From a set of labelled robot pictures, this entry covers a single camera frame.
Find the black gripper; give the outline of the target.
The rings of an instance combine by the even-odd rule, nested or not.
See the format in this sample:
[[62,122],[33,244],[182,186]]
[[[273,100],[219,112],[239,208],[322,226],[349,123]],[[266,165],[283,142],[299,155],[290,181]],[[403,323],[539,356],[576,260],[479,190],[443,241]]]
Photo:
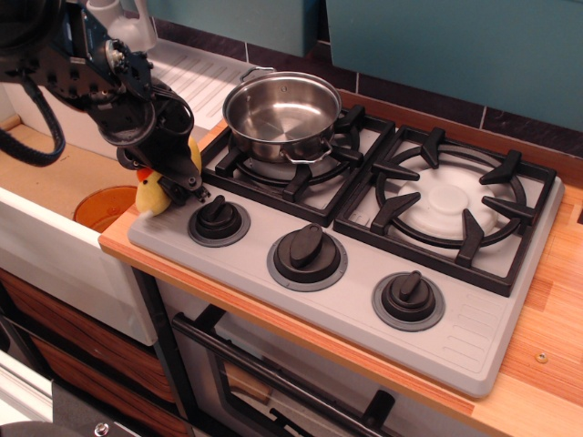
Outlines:
[[99,133],[118,149],[123,168],[161,174],[158,184],[173,204],[184,206],[192,197],[204,203],[210,193],[189,148],[194,116],[186,101],[159,79],[152,79],[149,91],[148,102],[126,93],[101,107]]

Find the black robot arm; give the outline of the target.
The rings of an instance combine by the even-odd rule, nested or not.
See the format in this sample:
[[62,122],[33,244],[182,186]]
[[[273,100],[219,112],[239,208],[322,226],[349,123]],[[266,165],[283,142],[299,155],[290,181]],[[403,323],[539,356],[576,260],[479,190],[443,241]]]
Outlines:
[[2,2],[1,80],[26,91],[54,140],[44,152],[2,132],[2,151],[36,167],[62,155],[66,139],[43,95],[48,91],[95,122],[122,167],[159,173],[172,203],[205,201],[209,192],[189,146],[194,116],[152,68],[146,52],[110,36],[78,1]]

